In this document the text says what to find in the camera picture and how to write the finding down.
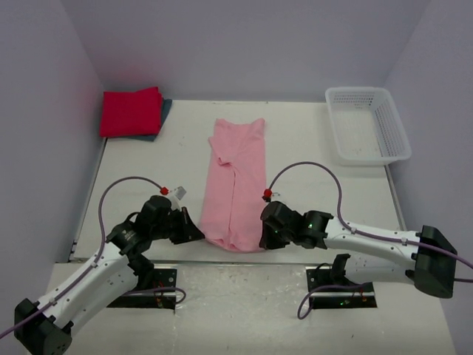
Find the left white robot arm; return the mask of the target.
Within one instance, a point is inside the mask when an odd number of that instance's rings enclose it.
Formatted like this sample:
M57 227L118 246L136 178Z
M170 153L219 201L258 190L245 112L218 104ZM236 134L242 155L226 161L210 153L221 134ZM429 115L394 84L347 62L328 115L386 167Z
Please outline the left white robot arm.
M64 354L72 337L98 312L123 295L145 293L154 264L144 256L155 240L173 244L204 238L187 208L173 197L153 196L105 237L71 277L14 311L14 336L31 354Z

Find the pink t shirt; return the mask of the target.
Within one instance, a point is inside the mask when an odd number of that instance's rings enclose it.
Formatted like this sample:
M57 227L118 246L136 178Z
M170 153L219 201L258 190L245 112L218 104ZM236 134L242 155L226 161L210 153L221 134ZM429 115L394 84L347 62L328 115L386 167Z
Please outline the pink t shirt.
M225 250L258 252L267 187L265 120L234 124L218 119L208 142L211 160L200 230L208 242Z

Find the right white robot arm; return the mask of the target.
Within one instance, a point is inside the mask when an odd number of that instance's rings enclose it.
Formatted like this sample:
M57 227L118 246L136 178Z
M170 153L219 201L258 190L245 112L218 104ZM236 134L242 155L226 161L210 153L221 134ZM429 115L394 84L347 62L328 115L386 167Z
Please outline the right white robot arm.
M370 228L342 223L326 212L299 214L279 201L270 202L260 219L262 249L293 243L338 250L330 275L336 285L407 283L429 296L453 296L457 251L435 227L423 226L420 232Z

